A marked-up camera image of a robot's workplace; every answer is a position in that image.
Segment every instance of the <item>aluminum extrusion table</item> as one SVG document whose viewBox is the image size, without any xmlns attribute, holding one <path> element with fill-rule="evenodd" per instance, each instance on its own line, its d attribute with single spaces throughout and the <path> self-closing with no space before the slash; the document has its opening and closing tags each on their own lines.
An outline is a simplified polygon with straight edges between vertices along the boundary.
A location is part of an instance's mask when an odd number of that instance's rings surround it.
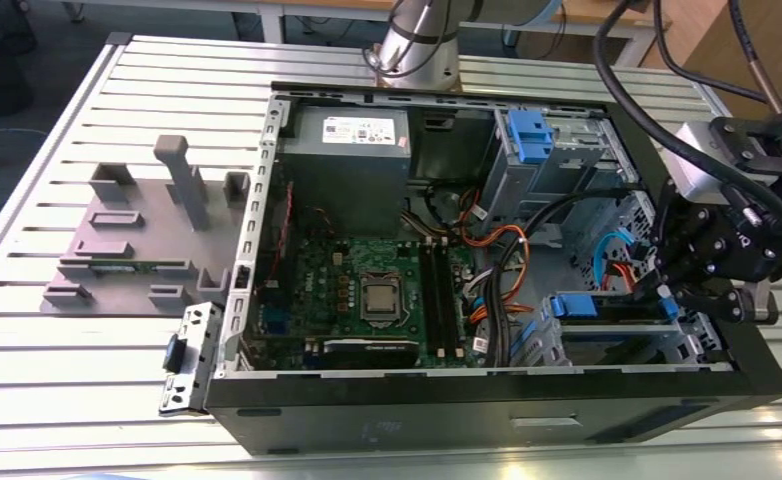
<svg viewBox="0 0 782 480">
<path fill-rule="evenodd" d="M 668 73 L 619 75 L 667 128 L 719 113 L 715 98 Z M 104 47 L 0 214 L 0 475 L 161 478 L 217 468 L 225 471 L 192 475 L 782 478 L 782 401 L 628 447 L 287 459 L 251 459 L 209 418 L 157 417 L 163 350 L 179 319 L 46 316 L 42 286 L 92 198 L 96 163 L 126 162 L 134 176 L 165 178 L 152 145 L 157 135 L 179 134 L 205 178 L 251 170 L 272 80 L 371 84 L 351 49 L 141 36 Z M 584 65 L 463 57 L 461 83 L 473 92 L 608 99 Z M 782 282 L 775 288 L 782 310 Z M 782 364 L 782 318 L 763 333 Z"/>
</svg>

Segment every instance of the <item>white label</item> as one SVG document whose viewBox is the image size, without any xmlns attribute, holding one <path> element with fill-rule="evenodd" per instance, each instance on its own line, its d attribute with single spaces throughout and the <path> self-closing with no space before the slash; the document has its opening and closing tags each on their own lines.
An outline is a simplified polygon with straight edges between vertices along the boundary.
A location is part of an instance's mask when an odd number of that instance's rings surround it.
<svg viewBox="0 0 782 480">
<path fill-rule="evenodd" d="M 395 145 L 393 119 L 328 117 L 323 120 L 323 143 Z"/>
<path fill-rule="evenodd" d="M 488 340 L 483 337 L 473 337 L 473 344 L 471 345 L 471 350 L 480 353 L 488 352 Z"/>
<path fill-rule="evenodd" d="M 479 205 L 473 205 L 473 206 L 471 207 L 471 213 L 472 213 L 472 214 L 473 214 L 473 216 L 475 216 L 476 218 L 479 218 L 480 220 L 484 220 L 484 219 L 485 219 L 485 214 L 487 214 L 487 212 L 485 212 L 485 210 L 483 210 L 483 208 L 480 208 L 480 206 L 479 206 Z"/>
</svg>

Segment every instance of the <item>metal bracket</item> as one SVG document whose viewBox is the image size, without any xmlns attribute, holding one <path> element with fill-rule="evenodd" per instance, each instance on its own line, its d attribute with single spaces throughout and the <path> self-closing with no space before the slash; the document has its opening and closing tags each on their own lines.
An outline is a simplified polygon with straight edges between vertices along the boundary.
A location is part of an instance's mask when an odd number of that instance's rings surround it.
<svg viewBox="0 0 782 480">
<path fill-rule="evenodd" d="M 207 415 L 204 397 L 213 371 L 221 308 L 212 302 L 189 305 L 165 350 L 160 416 Z"/>
</svg>

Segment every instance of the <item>blue cable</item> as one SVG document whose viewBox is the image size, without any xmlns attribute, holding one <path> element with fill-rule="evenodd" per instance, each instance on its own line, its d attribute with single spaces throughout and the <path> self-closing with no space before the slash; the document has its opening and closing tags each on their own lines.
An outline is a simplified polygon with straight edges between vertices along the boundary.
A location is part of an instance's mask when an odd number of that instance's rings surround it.
<svg viewBox="0 0 782 480">
<path fill-rule="evenodd" d="M 626 242 L 626 245 L 634 243 L 634 235 L 624 227 L 619 227 L 616 231 L 606 233 L 600 238 L 599 243 L 595 245 L 595 250 L 592 251 L 592 281 L 595 282 L 596 287 L 602 286 L 602 280 L 604 278 L 604 250 L 607 249 L 607 242 L 614 238 Z"/>
</svg>

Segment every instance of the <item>blue plastic tab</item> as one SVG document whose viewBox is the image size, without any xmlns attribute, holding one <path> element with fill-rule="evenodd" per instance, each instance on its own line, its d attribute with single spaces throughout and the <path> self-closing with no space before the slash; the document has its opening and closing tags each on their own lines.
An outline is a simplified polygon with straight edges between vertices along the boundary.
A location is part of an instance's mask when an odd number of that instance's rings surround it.
<svg viewBox="0 0 782 480">
<path fill-rule="evenodd" d="M 509 133 L 519 147 L 519 161 L 539 164 L 551 156 L 553 129 L 548 127 L 541 113 L 527 110 L 509 110 Z"/>
<path fill-rule="evenodd" d="M 679 306 L 672 297 L 662 298 L 658 302 L 664 315 L 670 320 L 675 320 L 679 316 Z"/>
<path fill-rule="evenodd" d="M 595 317 L 595 302 L 586 293 L 561 293 L 551 297 L 551 310 L 556 318 Z"/>
</svg>

